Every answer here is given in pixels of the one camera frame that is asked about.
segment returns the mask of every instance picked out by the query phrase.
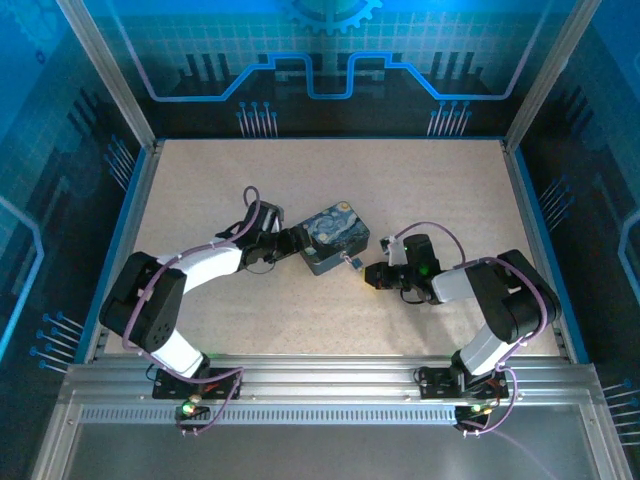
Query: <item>glass panel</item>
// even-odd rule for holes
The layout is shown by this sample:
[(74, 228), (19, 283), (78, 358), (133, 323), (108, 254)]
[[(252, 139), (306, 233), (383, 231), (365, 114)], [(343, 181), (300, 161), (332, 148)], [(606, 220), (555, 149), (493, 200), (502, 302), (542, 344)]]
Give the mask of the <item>glass panel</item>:
[(573, 0), (91, 0), (160, 137), (504, 135)]
[(0, 65), (1, 476), (27, 478), (139, 145), (55, 2), (0, 0)]
[(621, 384), (640, 383), (639, 21), (637, 1), (602, 2), (522, 143), (586, 351), (622, 394), (611, 403), (625, 433), (637, 404)]

